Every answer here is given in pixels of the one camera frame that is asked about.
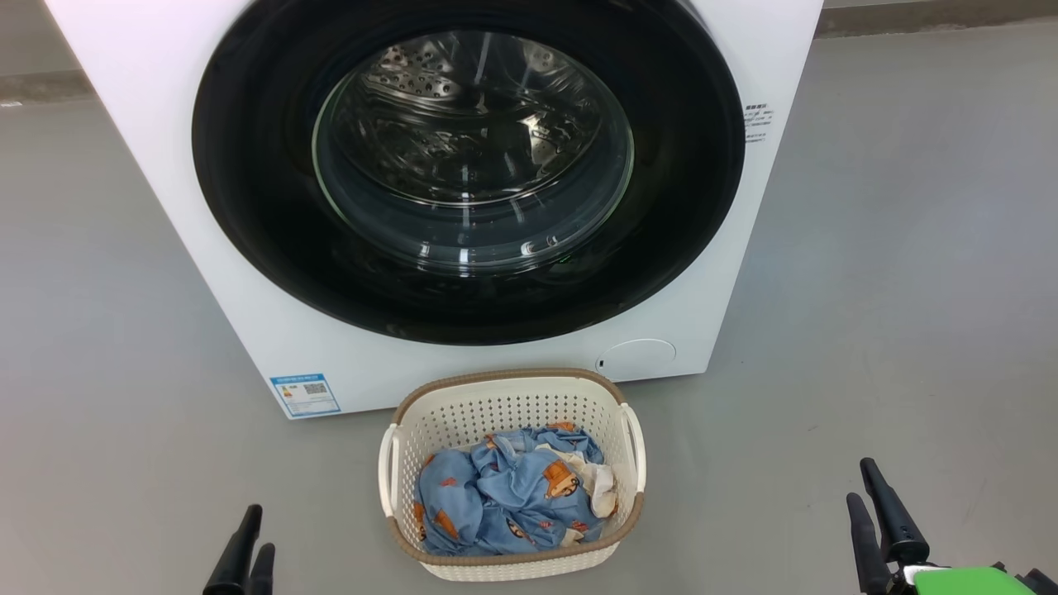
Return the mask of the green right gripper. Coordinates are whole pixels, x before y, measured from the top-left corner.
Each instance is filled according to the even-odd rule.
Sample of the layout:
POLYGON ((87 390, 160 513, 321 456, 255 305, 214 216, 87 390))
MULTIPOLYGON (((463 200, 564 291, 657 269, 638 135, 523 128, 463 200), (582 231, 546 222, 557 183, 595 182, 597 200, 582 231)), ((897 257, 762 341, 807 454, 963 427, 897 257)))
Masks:
POLYGON ((863 483, 875 506, 875 523, 857 493, 846 495, 851 549, 862 594, 888 594, 892 583, 889 564, 898 564, 897 594, 1035 594, 1036 569, 1009 574, 1001 564, 991 566, 925 565, 930 545, 907 511, 900 498, 884 481, 876 459, 859 462, 863 483))

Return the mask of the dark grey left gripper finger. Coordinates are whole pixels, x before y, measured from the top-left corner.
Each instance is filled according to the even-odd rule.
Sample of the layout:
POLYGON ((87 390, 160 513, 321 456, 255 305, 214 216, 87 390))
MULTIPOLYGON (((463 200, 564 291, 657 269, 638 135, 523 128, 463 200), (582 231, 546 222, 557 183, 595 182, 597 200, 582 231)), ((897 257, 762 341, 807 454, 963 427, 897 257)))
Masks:
POLYGON ((272 543, 264 543, 257 551, 256 558, 250 567, 248 576, 248 594, 250 595, 271 595, 274 585, 274 561, 276 547, 272 543))
POLYGON ((212 570, 207 584, 202 590, 203 594, 245 594, 255 543, 260 537, 261 520, 261 505, 249 505, 241 523, 231 534, 222 556, 212 570))

